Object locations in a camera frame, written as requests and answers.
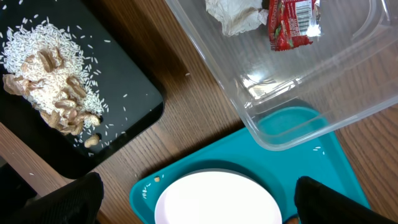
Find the rice and peanut pile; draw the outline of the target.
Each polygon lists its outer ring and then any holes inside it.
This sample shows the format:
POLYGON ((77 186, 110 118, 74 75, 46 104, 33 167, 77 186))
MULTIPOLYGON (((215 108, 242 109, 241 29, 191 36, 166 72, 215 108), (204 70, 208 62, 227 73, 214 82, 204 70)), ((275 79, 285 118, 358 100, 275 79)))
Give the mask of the rice and peanut pile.
POLYGON ((45 19, 26 29, 29 19, 1 35, 3 88, 27 100, 51 129, 71 136, 73 145, 85 148, 101 143, 97 128, 109 110, 100 97, 93 70, 97 59, 85 56, 69 28, 45 19))

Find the large white plate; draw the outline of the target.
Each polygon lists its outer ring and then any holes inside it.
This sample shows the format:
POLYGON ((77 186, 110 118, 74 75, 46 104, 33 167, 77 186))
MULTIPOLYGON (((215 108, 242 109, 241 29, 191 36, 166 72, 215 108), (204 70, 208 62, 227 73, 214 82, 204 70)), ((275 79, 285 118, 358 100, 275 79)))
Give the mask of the large white plate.
POLYGON ((278 204, 257 182, 226 170, 188 174, 160 195, 154 212, 163 224, 282 223, 278 204))

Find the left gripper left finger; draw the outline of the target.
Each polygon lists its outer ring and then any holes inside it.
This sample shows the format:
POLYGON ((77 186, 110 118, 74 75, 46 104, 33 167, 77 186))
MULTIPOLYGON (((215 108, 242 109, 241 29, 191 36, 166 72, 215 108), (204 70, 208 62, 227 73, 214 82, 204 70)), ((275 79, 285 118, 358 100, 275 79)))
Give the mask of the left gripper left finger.
POLYGON ((91 172, 9 215, 6 223, 95 224, 103 198, 101 177, 91 172))

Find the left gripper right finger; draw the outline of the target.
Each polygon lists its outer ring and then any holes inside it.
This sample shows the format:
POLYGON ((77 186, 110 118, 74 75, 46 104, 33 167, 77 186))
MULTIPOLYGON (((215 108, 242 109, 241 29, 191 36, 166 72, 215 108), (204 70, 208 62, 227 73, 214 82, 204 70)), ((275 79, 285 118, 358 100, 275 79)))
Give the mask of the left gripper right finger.
POLYGON ((294 203, 302 223, 397 224, 308 176, 298 179, 294 203))

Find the red snack wrapper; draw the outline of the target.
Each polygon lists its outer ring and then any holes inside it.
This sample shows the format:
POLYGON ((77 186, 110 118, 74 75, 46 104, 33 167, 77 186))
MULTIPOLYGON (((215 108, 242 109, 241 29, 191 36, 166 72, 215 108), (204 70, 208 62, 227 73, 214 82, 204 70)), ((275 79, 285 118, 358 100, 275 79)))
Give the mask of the red snack wrapper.
POLYGON ((268 31, 273 51, 312 44, 322 34, 319 0, 270 0, 268 31))

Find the white tissue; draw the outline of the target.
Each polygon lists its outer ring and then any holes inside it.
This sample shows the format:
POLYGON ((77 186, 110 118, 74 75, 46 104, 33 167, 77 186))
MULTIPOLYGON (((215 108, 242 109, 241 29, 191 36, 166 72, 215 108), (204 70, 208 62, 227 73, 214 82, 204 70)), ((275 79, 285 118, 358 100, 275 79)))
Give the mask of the white tissue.
POLYGON ((221 23, 223 35, 231 37, 267 24, 269 11, 262 0, 206 0, 206 11, 221 23))

